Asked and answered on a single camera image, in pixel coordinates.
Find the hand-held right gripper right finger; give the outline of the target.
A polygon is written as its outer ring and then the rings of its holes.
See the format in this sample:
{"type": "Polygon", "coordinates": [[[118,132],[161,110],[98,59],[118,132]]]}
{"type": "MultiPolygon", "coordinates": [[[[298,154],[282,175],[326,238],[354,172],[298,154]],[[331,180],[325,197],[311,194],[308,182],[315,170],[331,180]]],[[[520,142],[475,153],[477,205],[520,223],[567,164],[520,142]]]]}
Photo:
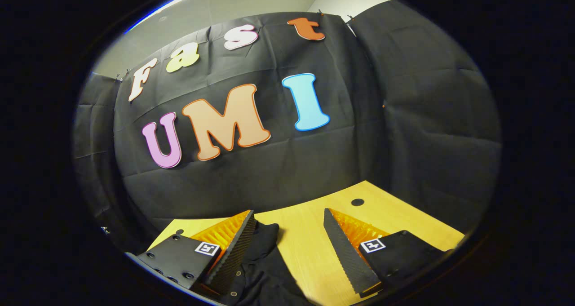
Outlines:
{"type": "Polygon", "coordinates": [[[323,226],[361,297],[405,284],[446,254],[407,230],[388,234],[333,208],[325,208],[323,226]]]}

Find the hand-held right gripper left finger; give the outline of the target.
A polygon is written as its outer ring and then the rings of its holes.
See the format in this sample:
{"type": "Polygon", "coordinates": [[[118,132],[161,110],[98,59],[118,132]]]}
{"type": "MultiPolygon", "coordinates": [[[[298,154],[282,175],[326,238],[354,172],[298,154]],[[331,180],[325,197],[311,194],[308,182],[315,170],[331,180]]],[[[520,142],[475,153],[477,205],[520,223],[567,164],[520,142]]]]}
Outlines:
{"type": "Polygon", "coordinates": [[[253,210],[246,210],[191,237],[171,234],[134,261],[160,281],[216,303],[230,293],[256,223],[253,210]]]}

